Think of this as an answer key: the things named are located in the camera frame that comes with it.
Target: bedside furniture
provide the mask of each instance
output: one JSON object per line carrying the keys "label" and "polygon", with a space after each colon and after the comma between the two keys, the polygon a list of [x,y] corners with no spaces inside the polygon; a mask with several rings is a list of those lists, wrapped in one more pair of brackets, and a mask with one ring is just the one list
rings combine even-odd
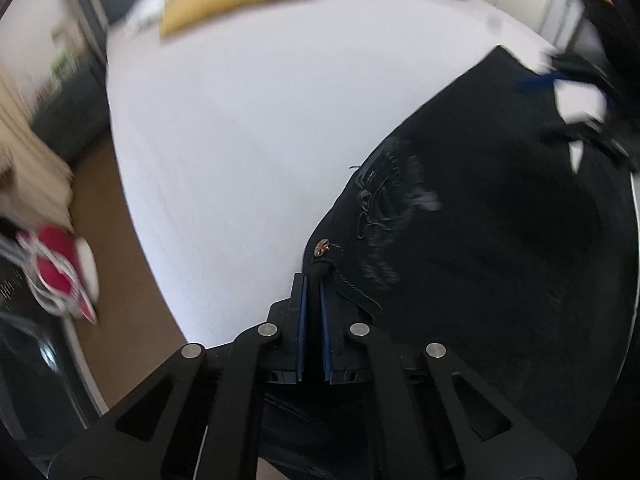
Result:
{"label": "bedside furniture", "polygon": [[73,162],[108,125],[105,69],[96,57],[88,56],[36,113],[31,129],[65,162]]}

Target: black fabric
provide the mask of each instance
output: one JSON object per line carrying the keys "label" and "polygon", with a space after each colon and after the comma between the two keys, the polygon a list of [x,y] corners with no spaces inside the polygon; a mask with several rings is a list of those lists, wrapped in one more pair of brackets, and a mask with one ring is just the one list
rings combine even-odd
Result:
{"label": "black fabric", "polygon": [[[305,251],[396,342],[439,341],[576,454],[625,360],[638,273],[628,172],[545,146],[553,92],[504,49],[355,171]],[[329,250],[313,256],[319,240]]]}

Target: mattress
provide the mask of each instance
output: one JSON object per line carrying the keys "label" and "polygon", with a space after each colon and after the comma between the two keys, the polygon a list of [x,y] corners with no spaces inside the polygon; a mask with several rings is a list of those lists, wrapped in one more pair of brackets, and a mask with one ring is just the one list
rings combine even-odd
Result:
{"label": "mattress", "polygon": [[[168,40],[116,26],[124,193],[185,338],[215,346],[263,321],[354,167],[497,44],[534,70],[552,49],[481,0],[289,0]],[[591,87],[557,96],[566,119],[604,109]]]}

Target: copper button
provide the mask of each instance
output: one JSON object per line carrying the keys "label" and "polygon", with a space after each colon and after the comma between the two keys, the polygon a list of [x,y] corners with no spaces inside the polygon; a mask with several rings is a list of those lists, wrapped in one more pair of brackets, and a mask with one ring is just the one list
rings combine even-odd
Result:
{"label": "copper button", "polygon": [[329,240],[327,238],[323,238],[316,245],[316,248],[314,250],[314,256],[316,258],[318,258],[318,257],[322,256],[328,250],[329,250]]}

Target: bed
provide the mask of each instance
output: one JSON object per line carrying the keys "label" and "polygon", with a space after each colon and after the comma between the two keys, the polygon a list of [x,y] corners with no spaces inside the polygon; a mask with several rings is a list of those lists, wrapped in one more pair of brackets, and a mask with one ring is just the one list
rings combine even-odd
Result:
{"label": "bed", "polygon": [[[533,70],[552,49],[481,0],[288,0],[167,40],[109,8],[127,204],[185,338],[207,347],[288,297],[313,229],[402,120],[497,44]],[[604,111],[593,88],[556,90],[565,119]]]}

